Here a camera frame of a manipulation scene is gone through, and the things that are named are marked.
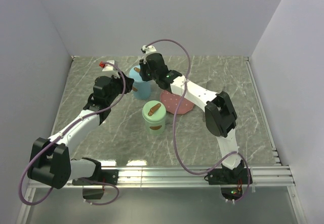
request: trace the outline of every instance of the marble tabletop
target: marble tabletop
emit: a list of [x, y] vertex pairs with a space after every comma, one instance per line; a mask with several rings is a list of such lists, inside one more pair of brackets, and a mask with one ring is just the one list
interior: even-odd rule
[[[64, 128], [82, 110], [92, 93], [96, 77], [102, 75], [100, 61], [116, 60], [125, 74], [138, 65], [137, 56], [75, 57], [55, 123], [54, 133]], [[169, 69], [185, 74], [185, 56], [164, 56]], [[192, 56], [190, 80], [215, 92], [226, 91], [237, 112], [236, 139], [239, 151], [251, 165], [273, 165], [275, 160], [262, 114], [243, 57]], [[109, 117], [90, 132], [73, 153], [117, 166], [178, 165], [172, 140], [173, 114], [167, 113], [166, 129], [158, 136], [144, 128], [142, 108], [147, 101], [159, 100], [161, 89], [151, 82], [152, 94], [137, 100], [132, 93], [112, 108]], [[178, 116], [176, 135], [180, 157], [186, 165], [212, 165], [221, 159], [216, 138], [207, 130], [203, 111]]]

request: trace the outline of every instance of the light blue bottle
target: light blue bottle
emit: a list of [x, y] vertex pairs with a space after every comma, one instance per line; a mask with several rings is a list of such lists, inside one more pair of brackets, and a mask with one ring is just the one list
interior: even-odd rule
[[131, 68], [129, 77], [134, 79], [133, 93], [135, 98], [145, 100], [151, 95], [151, 85], [150, 82], [142, 81], [139, 70], [139, 65]]

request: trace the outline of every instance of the pink plate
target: pink plate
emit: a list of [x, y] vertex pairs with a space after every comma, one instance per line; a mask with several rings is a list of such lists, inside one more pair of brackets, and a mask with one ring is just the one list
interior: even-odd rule
[[[164, 104], [167, 111], [174, 114], [180, 101], [181, 96], [169, 93], [168, 91], [162, 91], [160, 95], [160, 101]], [[186, 114], [193, 109], [194, 104], [187, 99], [184, 99], [178, 110], [178, 114]]]

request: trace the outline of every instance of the green jar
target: green jar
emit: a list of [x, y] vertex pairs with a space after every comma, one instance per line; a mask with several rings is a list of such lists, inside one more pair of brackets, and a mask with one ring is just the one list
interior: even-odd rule
[[147, 102], [142, 110], [145, 128], [149, 134], [162, 134], [166, 127], [166, 107], [159, 101]]

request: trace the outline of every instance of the white wall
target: white wall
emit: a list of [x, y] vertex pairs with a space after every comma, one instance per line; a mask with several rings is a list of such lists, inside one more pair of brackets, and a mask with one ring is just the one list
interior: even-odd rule
[[[135, 55], [175, 39], [196, 55], [252, 54], [280, 0], [42, 0], [72, 55]], [[181, 54], [159, 44], [164, 54]]]
[[324, 205], [323, 24], [324, 0], [282, 0], [251, 63], [279, 155], [316, 224]]
[[48, 137], [71, 57], [39, 0], [0, 0], [0, 223], [14, 223], [32, 143]]

